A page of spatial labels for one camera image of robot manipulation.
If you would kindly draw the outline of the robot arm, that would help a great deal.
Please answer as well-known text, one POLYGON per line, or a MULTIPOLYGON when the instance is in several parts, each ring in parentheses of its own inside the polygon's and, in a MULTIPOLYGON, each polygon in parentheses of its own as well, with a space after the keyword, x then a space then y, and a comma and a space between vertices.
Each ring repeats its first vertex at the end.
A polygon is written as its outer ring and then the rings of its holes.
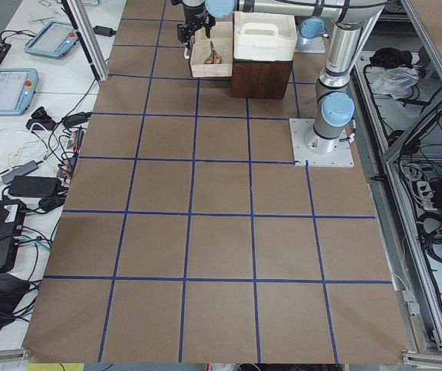
POLYGON ((297 30, 302 39, 315 39, 325 31, 325 22, 320 18, 305 19, 299 24, 297 30))
POLYGON ((355 104, 346 94, 350 72, 387 1, 173 1, 182 5, 185 21, 177 25, 179 42, 190 48, 195 32, 210 29, 235 11, 321 16, 333 21, 330 49, 315 83, 318 116, 303 140, 309 151, 324 155, 338 146, 352 120, 355 104))

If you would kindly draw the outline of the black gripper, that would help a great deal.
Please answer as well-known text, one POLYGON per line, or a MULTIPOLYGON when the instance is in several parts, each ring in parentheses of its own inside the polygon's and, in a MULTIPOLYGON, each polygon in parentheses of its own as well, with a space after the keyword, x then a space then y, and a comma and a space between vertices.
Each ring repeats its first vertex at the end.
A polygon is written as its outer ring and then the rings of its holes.
POLYGON ((210 15, 206 9, 205 0, 182 0, 182 7, 185 16, 185 48, 190 50, 192 38, 195 36, 194 29, 205 27, 205 34, 211 38, 212 27, 216 24, 216 19, 210 15))

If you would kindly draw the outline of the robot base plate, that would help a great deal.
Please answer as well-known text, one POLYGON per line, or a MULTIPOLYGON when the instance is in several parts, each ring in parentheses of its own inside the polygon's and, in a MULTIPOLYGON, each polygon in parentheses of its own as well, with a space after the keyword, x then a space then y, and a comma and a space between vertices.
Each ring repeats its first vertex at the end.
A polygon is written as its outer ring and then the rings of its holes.
POLYGON ((289 120, 294 164, 320 168, 353 168, 354 161, 346 129, 342 129, 338 138, 323 139, 315 134, 314 122, 314 119, 289 120))

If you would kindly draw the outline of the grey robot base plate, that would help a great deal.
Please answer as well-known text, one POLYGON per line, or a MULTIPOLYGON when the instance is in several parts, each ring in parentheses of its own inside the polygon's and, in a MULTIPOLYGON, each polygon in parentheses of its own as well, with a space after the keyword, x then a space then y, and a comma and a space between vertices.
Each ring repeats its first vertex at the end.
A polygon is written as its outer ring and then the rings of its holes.
POLYGON ((313 53, 324 54, 325 44, 322 36, 315 37, 313 39, 306 39, 303 37, 297 38, 297 45, 295 47, 296 53, 313 53))

